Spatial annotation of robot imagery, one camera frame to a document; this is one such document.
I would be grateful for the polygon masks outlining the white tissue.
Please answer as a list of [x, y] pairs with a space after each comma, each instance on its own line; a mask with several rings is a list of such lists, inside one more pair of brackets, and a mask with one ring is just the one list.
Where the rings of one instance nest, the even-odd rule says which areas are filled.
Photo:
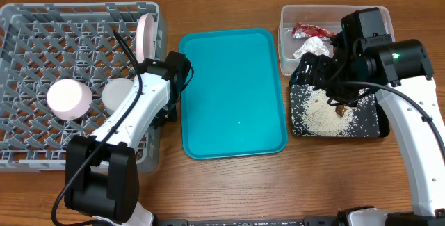
[[320, 55], [329, 56], [330, 55], [328, 47], [323, 44], [323, 41], [319, 37], [308, 38], [303, 43], [301, 48], [299, 48], [298, 50], [296, 50], [293, 53], [293, 57], [295, 59], [301, 59], [302, 56], [308, 52], [313, 53], [317, 56], [320, 56]]

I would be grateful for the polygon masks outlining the red candy wrapper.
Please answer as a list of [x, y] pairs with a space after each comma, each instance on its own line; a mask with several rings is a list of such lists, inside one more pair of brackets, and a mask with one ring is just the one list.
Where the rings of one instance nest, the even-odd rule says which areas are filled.
[[297, 23], [292, 30], [292, 36], [294, 38], [312, 38], [312, 37], [318, 37], [320, 39], [327, 39], [329, 40], [332, 36], [334, 36], [335, 33], [331, 32], [327, 29], [314, 26], [311, 24], [305, 24], [305, 23]]

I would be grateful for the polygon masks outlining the brown food piece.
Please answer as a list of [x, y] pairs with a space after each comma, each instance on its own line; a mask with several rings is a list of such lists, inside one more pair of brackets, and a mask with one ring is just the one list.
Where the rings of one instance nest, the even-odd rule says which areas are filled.
[[347, 107], [344, 105], [337, 106], [335, 109], [338, 116], [343, 117], [345, 112], [347, 111]]

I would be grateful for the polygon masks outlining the grey round bowl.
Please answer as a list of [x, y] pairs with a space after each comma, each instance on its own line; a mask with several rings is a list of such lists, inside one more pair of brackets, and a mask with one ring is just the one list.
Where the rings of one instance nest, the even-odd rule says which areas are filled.
[[133, 87], [133, 81], [117, 78], [109, 81], [102, 91], [102, 102], [109, 115], [112, 115]]

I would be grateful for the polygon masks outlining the white round plate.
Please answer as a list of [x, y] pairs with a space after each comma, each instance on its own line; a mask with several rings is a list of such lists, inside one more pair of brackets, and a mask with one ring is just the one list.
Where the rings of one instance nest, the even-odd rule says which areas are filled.
[[136, 60], [138, 63], [142, 63], [146, 58], [154, 58], [154, 32], [153, 16], [149, 13], [142, 15], [136, 27]]

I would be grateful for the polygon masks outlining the pink bowl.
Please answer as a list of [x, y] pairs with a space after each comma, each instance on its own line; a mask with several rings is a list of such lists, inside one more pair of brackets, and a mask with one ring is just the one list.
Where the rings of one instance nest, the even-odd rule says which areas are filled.
[[61, 79], [50, 87], [46, 100], [56, 117], [75, 120], [89, 110], [92, 92], [84, 83], [74, 79]]

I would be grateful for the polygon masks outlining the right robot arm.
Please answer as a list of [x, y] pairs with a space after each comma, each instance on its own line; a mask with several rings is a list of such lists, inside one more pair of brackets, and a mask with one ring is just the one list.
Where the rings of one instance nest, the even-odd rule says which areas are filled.
[[391, 127], [403, 156], [414, 215], [444, 217], [444, 122], [434, 69], [418, 40], [395, 42], [379, 8], [341, 19], [332, 57], [307, 52], [289, 85], [311, 87], [329, 106], [355, 106], [373, 96], [380, 127]]

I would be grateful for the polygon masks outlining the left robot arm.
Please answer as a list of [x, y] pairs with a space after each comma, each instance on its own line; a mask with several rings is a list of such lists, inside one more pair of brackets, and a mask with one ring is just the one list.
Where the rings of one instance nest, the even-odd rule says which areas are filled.
[[163, 61], [135, 63], [132, 90], [91, 136], [73, 136], [67, 145], [65, 187], [54, 202], [78, 211], [87, 225], [151, 225], [153, 215], [139, 204], [136, 150], [149, 127], [175, 114], [194, 70], [185, 54], [171, 51]]

